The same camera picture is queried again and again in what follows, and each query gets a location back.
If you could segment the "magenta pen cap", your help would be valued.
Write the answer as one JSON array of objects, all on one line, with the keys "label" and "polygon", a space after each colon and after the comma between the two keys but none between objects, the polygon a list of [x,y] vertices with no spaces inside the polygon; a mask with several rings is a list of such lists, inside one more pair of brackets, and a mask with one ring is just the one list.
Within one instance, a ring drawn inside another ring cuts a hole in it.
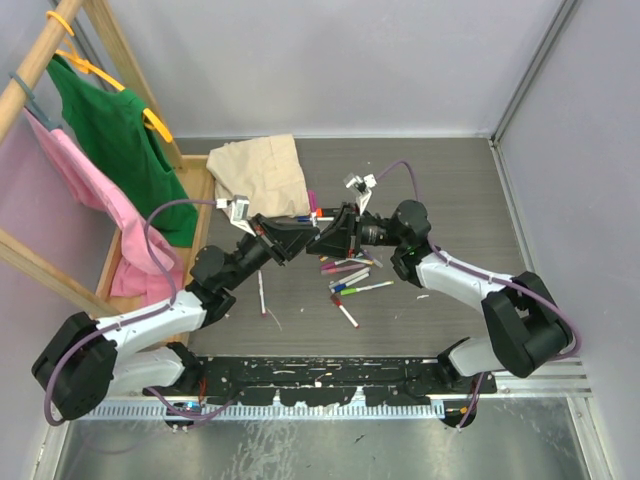
[{"label": "magenta pen cap", "polygon": [[310,213],[316,214],[318,209],[318,204],[317,204],[316,193],[313,190],[308,191],[308,199],[309,199]]}]

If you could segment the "magenta end rainbow pen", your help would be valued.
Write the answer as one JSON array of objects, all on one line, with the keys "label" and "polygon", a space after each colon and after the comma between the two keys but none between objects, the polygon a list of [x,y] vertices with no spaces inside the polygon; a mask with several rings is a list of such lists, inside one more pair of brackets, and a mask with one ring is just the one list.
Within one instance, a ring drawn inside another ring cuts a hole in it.
[{"label": "magenta end rainbow pen", "polygon": [[266,302],[265,302],[265,295],[264,295],[264,281],[263,281],[263,275],[261,270],[258,270],[257,278],[258,278],[258,291],[259,291],[259,300],[260,300],[260,312],[262,317],[266,317],[267,311],[266,311]]}]

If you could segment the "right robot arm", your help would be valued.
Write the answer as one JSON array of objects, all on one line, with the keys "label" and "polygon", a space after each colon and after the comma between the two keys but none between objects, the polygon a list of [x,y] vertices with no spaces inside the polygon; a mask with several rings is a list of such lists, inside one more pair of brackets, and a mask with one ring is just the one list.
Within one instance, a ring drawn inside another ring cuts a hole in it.
[{"label": "right robot arm", "polygon": [[443,293],[482,314],[487,333],[464,338],[437,357],[444,390],[459,394],[480,373],[508,371],[526,378],[549,360],[575,353],[581,341],[542,279],[493,273],[435,246],[425,206],[405,200],[388,218],[345,203],[306,247],[310,254],[344,259],[365,246],[391,246],[397,276]]}]

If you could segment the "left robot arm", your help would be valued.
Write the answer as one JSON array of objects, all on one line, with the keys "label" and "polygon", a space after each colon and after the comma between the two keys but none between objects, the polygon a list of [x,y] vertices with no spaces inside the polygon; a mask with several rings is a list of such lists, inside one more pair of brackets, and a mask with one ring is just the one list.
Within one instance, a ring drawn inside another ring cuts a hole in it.
[{"label": "left robot arm", "polygon": [[108,394],[115,369],[141,350],[219,320],[235,304],[231,292],[264,264],[283,265],[320,232],[311,223],[281,223],[261,214],[233,252],[207,245],[196,254],[191,281],[168,298],[125,314],[69,316],[35,360],[31,373],[43,388],[44,414],[59,426],[89,413]]}]

